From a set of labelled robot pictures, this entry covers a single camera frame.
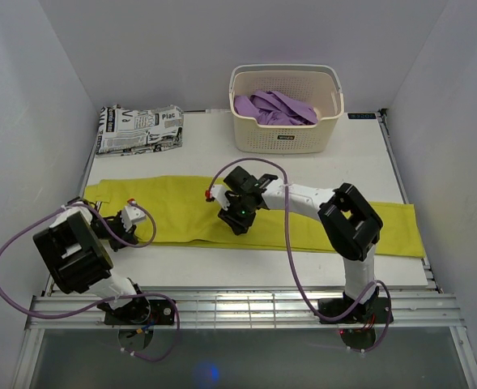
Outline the yellow-green trousers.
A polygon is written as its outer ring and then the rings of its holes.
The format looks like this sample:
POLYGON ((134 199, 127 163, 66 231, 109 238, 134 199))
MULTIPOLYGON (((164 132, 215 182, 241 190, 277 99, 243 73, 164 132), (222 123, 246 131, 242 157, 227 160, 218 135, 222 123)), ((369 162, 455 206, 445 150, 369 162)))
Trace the yellow-green trousers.
MULTIPOLYGON (((113 216, 128 200, 136 200, 155 220, 139 224, 136 235, 143 242, 152 239, 157 246, 285 250, 283 212, 259 211, 249 231, 237 236, 218 217, 219 205, 203 198, 210 181, 204 176, 102 180, 87 186, 83 197, 99 204, 102 216, 113 216)), ((384 223, 377 254, 424 257, 413 206, 372 205, 384 223)))

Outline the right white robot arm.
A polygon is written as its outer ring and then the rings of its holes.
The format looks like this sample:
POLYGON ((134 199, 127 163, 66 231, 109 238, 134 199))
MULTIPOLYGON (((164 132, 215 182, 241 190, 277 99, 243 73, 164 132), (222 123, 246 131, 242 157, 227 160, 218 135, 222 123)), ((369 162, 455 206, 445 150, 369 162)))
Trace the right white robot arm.
POLYGON ((341 298, 322 300, 311 311, 324 323, 372 320, 379 291, 374 255, 383 222, 355 186, 312 188, 289 184, 286 176, 266 173, 256 178, 237 166, 223 184, 212 182, 205 196, 220 205, 218 217, 236 235, 249 231, 260 209, 320 222, 332 248, 343 258, 345 287, 341 298))

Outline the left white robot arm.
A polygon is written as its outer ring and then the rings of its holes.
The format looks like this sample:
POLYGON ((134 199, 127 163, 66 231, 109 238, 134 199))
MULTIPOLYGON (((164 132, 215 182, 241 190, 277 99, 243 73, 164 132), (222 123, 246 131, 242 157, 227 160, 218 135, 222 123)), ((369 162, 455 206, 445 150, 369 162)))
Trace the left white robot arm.
POLYGON ((139 248, 135 231, 149 218, 133 201, 104 217, 88 201, 74 199, 33 241, 63 293, 94 294, 102 300, 98 310, 125 324, 143 324, 150 320, 151 304, 139 295, 138 284, 116 273, 103 242, 114 252, 139 248))

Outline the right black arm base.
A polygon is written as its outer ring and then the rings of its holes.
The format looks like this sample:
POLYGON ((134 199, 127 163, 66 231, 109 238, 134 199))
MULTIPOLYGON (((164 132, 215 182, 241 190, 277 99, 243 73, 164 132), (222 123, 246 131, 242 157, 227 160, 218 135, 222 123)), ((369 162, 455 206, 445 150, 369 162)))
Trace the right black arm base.
POLYGON ((337 323, 349 327, 340 327, 341 341, 347 348, 358 353, 375 349, 384 339, 389 325, 394 322, 391 300, 388 297, 372 297, 360 303, 344 315, 354 301, 343 295, 341 298, 322 298, 317 301, 317 311, 328 318, 340 316, 337 320, 324 320, 321 324, 337 323))

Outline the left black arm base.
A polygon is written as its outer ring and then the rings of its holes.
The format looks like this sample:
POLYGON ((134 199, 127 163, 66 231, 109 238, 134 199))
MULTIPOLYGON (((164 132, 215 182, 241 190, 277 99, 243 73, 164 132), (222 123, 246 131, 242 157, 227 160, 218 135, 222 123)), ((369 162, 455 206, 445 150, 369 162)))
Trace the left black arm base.
POLYGON ((140 297, 117 309, 109 303, 99 305, 104 311, 104 324, 109 326, 134 326, 134 329, 120 329, 118 341, 123 348, 143 351, 153 339, 157 326, 172 326, 175 316, 171 305, 164 299, 140 297))

